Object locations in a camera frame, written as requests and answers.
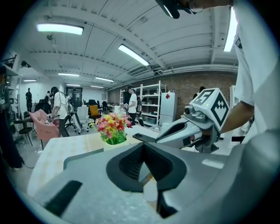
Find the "potted red pink flowers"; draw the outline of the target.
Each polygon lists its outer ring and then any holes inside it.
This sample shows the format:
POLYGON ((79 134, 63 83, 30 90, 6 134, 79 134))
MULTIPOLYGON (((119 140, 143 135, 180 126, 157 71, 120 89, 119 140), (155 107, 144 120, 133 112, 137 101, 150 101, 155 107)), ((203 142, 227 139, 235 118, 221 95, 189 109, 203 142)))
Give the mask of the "potted red pink flowers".
POLYGON ((103 150, 109 151, 118 147, 129 145, 125 128, 132 128, 129 115, 109 113, 97 118, 90 123, 90 127, 95 128, 104 143, 103 150))

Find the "green tray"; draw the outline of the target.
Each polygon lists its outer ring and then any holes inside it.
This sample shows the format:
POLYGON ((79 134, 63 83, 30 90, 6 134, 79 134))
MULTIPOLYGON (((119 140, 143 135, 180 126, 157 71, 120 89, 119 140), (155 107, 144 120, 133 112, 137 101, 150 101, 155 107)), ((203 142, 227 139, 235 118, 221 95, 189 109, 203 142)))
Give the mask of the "green tray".
POLYGON ((90 156, 92 154, 98 154, 104 151, 104 148, 100 148, 94 151, 90 151, 90 152, 86 152, 83 154, 78 154, 78 155, 74 155, 74 156, 70 156, 68 158, 66 158, 63 162, 63 170, 65 170, 67 168, 67 165, 71 162, 71 161, 75 161, 75 160, 79 160, 82 159, 84 157, 90 156))

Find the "white office chair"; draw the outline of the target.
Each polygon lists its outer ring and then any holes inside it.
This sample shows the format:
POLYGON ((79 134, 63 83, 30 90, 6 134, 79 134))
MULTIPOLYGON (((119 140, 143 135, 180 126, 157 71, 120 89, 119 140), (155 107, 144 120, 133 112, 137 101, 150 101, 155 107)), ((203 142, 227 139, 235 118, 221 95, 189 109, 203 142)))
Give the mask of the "white office chair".
POLYGON ((88 115, 88 107, 87 106, 81 106, 77 108, 77 112, 75 115, 78 134, 81 134, 82 130, 85 130, 86 132, 89 132, 89 115, 88 115))

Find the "white refrigerator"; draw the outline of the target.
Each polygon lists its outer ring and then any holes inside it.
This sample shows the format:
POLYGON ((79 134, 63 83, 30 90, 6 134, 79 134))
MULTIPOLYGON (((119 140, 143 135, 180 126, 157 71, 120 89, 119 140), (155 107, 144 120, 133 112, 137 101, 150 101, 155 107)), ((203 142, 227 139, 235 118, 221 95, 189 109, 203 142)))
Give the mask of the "white refrigerator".
POLYGON ((175 121, 177 114, 178 96, 174 92, 161 94, 159 125, 170 124, 175 121))

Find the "white shelf unit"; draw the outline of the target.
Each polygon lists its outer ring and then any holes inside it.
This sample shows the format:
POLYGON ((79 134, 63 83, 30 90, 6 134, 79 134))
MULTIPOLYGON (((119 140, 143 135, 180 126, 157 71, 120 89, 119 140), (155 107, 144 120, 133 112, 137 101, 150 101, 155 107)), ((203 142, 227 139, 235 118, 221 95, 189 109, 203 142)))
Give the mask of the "white shelf unit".
POLYGON ((141 84, 135 87, 135 94, 139 101, 135 123, 140 126, 152 127, 159 125, 161 95, 165 93, 167 86, 161 81, 155 84, 141 84))

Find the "person's white shirt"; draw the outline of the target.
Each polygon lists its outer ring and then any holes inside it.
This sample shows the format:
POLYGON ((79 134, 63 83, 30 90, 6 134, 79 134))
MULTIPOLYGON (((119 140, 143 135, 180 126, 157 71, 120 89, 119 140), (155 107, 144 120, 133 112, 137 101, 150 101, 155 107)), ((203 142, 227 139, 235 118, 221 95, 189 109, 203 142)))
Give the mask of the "person's white shirt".
POLYGON ((254 122, 243 143, 280 128, 280 48, 248 0, 234 0, 238 23, 234 46, 239 60, 236 97, 254 107, 254 122))

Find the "black chair with yellow cushion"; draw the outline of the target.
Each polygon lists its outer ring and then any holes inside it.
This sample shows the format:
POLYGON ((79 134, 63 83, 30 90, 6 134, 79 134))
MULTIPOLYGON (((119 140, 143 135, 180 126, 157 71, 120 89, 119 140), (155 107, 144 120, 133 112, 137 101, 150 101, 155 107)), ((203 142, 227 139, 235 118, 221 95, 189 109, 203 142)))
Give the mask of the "black chair with yellow cushion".
POLYGON ((98 110, 98 104, 95 100, 89 100, 88 102, 88 109, 89 109, 89 119, 95 121, 96 119, 101 118, 101 113, 98 110))

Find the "person's right forearm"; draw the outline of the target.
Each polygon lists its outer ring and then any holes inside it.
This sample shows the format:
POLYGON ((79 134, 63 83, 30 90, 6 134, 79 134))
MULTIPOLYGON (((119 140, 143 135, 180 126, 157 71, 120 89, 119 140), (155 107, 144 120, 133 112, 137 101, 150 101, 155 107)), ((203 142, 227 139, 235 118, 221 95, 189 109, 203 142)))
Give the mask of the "person's right forearm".
POLYGON ((233 131, 243 126, 254 115, 254 106, 239 102, 229 113, 220 133, 233 131))

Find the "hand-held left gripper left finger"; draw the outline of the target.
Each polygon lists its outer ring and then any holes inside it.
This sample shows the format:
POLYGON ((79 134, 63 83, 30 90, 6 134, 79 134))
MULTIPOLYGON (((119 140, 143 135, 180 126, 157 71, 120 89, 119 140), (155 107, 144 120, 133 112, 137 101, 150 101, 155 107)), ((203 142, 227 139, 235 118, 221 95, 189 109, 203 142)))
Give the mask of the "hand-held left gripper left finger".
POLYGON ((107 176, 106 165, 130 145, 90 154, 68 163, 66 169, 41 187, 34 196, 45 207, 69 182, 81 187, 61 215, 73 224, 154 224, 160 215, 147 203, 142 193, 125 192, 107 176))

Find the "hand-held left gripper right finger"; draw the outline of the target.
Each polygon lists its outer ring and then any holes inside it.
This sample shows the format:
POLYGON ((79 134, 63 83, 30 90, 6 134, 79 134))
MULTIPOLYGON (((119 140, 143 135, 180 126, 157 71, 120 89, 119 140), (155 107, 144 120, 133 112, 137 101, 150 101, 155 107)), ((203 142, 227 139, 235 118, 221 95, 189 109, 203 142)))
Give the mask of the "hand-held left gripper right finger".
POLYGON ((207 218, 217 209, 206 193, 226 156, 144 143, 141 159, 157 182, 157 211, 143 210, 142 218, 207 218))

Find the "black smartphone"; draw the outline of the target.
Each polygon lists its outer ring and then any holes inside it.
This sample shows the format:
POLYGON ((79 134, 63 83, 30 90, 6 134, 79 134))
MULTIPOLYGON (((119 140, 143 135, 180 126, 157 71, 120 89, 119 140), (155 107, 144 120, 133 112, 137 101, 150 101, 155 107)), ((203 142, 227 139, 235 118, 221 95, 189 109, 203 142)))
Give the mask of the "black smartphone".
POLYGON ((137 140, 140 140, 142 142, 154 142, 155 141, 155 138, 152 138, 150 136, 147 136, 147 135, 144 135, 144 134, 141 134, 141 133, 134 134, 133 138, 135 138, 137 140))

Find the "person's right hand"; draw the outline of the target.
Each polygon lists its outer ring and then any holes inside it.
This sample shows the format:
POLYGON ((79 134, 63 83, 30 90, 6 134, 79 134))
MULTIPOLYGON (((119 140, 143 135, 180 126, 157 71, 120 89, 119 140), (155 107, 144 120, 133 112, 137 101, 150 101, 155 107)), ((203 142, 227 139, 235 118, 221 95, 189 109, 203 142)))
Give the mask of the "person's right hand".
POLYGON ((195 149, 200 153, 206 153, 211 150, 211 130, 202 130, 195 135, 190 137, 191 146, 194 146, 195 149))

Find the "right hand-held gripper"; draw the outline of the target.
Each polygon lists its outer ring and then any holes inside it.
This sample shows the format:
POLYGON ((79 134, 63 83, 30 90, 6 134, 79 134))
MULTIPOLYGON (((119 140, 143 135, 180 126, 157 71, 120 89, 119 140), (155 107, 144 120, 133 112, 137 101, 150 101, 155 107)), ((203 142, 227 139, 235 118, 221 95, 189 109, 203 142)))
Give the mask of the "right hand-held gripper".
POLYGON ((154 142, 182 149, 192 147, 200 140, 202 130, 211 130, 212 153, 218 149, 214 144, 220 139, 221 129, 228 117, 229 105, 219 88, 204 89, 185 107, 184 118, 171 123, 154 142))

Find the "table with checked tablecloth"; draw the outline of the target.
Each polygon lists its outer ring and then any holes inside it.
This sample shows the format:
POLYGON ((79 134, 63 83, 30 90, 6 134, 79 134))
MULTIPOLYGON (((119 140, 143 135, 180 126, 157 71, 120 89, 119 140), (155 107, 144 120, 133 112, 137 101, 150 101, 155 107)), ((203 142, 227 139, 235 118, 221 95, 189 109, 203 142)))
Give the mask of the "table with checked tablecloth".
MULTIPOLYGON (((136 133, 143 133, 152 138, 159 135, 159 133, 141 126, 126 128, 125 132, 128 134, 127 141, 130 144, 140 142, 132 137, 136 133)), ((219 149, 214 154, 229 155, 231 152, 229 140, 231 137, 226 138, 225 134, 224 139, 215 144, 219 149)), ((104 145, 100 133, 52 138, 36 162, 27 186, 27 194, 33 197, 42 186, 61 173, 66 158, 102 149, 104 145)))

